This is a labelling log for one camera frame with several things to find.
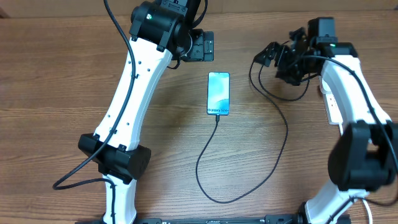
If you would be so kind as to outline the blue screen smartphone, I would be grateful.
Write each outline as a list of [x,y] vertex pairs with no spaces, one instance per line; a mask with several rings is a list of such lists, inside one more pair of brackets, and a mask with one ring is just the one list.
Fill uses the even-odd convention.
[[208,74],[207,107],[208,115],[229,115],[230,74],[210,72]]

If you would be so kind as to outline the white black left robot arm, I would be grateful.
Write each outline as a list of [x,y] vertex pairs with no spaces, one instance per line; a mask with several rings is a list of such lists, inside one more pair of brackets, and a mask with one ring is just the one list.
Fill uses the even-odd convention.
[[200,0],[144,1],[131,15],[128,55],[105,117],[78,148],[98,165],[106,185],[106,211],[98,223],[134,223],[137,180],[151,157],[139,144],[147,107],[171,61],[214,59],[214,34],[198,28]]

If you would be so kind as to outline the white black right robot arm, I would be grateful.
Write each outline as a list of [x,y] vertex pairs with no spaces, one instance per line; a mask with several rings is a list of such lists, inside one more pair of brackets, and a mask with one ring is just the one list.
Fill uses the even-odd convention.
[[328,182],[292,215],[267,215],[266,223],[349,223],[347,209],[397,176],[397,125],[379,106],[361,71],[353,44],[340,42],[332,17],[318,17],[271,42],[254,57],[274,65],[276,77],[298,86],[320,76],[336,100],[343,134],[328,158]]

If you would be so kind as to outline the white power strip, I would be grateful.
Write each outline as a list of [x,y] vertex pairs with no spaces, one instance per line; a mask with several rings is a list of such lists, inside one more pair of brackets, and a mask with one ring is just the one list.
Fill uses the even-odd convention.
[[331,125],[343,124],[343,119],[330,87],[322,77],[319,77],[320,91],[323,96],[328,123]]

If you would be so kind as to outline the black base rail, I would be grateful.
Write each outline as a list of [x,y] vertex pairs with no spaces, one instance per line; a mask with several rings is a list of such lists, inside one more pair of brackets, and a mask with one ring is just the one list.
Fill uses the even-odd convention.
[[160,218],[135,219],[133,224],[289,224],[303,223],[296,215],[266,215],[261,218],[219,218],[219,219],[179,219],[161,220]]

